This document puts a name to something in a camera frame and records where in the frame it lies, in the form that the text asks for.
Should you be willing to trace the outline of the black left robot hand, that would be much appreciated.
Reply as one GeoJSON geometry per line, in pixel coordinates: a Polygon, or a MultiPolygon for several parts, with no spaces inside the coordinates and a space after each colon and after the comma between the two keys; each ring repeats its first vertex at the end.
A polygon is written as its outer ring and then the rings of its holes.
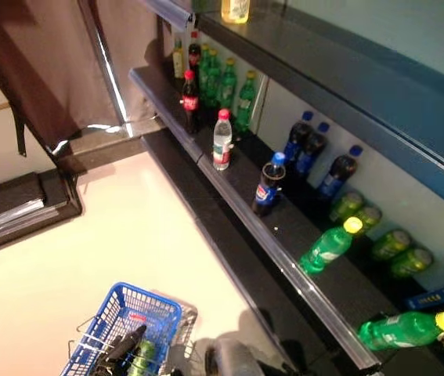
{"type": "Polygon", "coordinates": [[[99,355],[90,375],[125,375],[129,368],[128,358],[139,348],[146,332],[146,325],[141,325],[123,338],[117,336],[111,343],[111,349],[99,355]]]}

